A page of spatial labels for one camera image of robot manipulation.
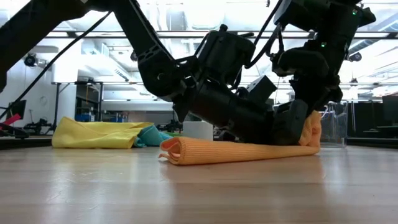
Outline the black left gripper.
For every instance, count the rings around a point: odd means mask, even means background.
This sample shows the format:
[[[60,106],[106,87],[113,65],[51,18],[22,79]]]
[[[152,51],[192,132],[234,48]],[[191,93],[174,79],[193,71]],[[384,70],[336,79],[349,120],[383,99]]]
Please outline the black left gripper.
[[[307,109],[303,100],[284,103],[276,108],[273,121],[272,113],[264,107],[211,82],[187,88],[174,99],[174,110],[180,120],[191,113],[244,142],[270,144],[273,140],[278,146],[299,143]]]

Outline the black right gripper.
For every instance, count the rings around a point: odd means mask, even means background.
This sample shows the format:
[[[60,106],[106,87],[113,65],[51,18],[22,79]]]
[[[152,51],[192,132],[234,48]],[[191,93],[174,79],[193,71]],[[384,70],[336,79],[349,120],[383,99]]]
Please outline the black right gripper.
[[[294,89],[295,99],[307,104],[307,115],[319,111],[330,101],[339,103],[343,97],[339,76],[294,78],[290,81],[290,85]]]

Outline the clear plastic basket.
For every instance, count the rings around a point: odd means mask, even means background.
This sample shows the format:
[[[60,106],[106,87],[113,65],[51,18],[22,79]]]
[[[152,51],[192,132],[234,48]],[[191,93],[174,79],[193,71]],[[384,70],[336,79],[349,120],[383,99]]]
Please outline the clear plastic basket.
[[[329,102],[321,111],[321,147],[345,148],[348,132],[348,102]]]

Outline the orange microfiber towel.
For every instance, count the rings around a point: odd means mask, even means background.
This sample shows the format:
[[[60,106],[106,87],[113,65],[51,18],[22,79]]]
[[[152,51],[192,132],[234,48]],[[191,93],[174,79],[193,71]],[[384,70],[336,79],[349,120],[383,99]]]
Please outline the orange microfiber towel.
[[[286,157],[312,156],[320,152],[321,114],[313,111],[305,120],[297,146],[209,141],[174,137],[160,145],[160,158],[176,166],[246,162]]]

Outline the blue microfiber towel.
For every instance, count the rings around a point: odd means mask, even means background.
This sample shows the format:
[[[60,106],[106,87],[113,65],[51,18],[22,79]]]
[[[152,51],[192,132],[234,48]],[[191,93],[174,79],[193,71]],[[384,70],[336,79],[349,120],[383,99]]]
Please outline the blue microfiber towel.
[[[171,139],[169,134],[159,131],[154,125],[142,129],[136,136],[134,147],[160,146],[163,141]]]

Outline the yellow microfiber towel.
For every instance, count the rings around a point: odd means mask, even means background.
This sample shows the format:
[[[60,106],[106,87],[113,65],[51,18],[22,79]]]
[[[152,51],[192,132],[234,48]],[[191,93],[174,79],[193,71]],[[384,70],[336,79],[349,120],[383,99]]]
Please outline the yellow microfiber towel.
[[[63,117],[52,136],[54,148],[130,149],[152,123],[79,122]]]

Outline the large black monitor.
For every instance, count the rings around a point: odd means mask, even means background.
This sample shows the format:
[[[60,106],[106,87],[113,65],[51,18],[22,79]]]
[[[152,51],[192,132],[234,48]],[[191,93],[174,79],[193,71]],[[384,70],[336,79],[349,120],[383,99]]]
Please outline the large black monitor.
[[[383,96],[382,105],[384,119],[398,125],[398,95]]]

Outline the white round plant pot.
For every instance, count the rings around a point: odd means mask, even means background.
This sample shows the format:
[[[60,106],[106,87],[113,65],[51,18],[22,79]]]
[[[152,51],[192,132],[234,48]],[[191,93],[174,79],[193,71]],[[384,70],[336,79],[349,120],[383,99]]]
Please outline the white round plant pot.
[[[213,125],[206,121],[184,121],[182,136],[212,141]]]

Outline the black shelf rack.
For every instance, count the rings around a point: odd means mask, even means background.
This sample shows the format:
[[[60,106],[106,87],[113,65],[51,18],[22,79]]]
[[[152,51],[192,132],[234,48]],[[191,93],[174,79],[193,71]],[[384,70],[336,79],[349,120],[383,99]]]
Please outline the black shelf rack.
[[[94,122],[103,120],[102,100],[103,82],[77,81],[76,106],[74,119],[80,122]]]

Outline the white cabinet box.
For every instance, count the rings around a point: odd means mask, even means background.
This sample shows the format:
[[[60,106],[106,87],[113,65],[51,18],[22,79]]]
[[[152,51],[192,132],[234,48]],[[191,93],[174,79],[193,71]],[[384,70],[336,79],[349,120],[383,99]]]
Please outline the white cabinet box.
[[[52,81],[56,83],[69,83],[77,81],[78,67],[66,61],[56,61],[52,66]]]

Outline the small black monitor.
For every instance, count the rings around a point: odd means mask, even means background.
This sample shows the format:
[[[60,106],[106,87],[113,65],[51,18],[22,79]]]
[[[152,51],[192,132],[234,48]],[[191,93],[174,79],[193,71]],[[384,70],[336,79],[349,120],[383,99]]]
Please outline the small black monitor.
[[[18,114],[21,119],[24,118],[25,107],[26,107],[27,100],[21,100],[17,102],[8,112],[6,118],[9,119],[14,115]]]

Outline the red object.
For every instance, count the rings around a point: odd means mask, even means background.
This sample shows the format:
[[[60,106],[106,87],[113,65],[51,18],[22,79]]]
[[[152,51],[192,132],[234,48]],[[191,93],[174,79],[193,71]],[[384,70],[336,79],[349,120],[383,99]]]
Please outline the red object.
[[[7,119],[3,122],[3,124],[9,126],[9,125],[15,123],[16,121],[18,121],[18,120],[20,120],[20,119],[21,119],[21,116],[20,116],[19,114],[15,114],[15,115],[12,115],[10,118],[7,118]]]

